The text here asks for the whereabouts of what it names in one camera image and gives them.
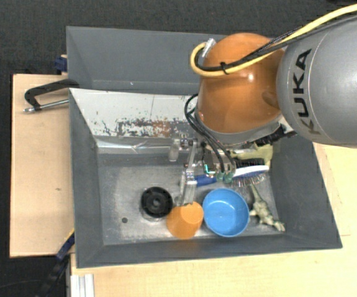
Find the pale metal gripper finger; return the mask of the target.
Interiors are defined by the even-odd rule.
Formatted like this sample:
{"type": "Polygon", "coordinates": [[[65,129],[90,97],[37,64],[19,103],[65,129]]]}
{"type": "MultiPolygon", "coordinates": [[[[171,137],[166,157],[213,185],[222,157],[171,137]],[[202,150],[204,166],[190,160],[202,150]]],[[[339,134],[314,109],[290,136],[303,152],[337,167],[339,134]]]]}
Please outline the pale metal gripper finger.
{"type": "Polygon", "coordinates": [[[178,161],[180,154],[184,150],[184,139],[175,139],[169,147],[168,160],[170,162],[178,161]]]}
{"type": "Polygon", "coordinates": [[[192,204],[194,201],[194,194],[197,187],[197,181],[195,179],[194,170],[192,168],[186,168],[182,175],[179,183],[180,186],[180,196],[179,205],[192,204]]]}

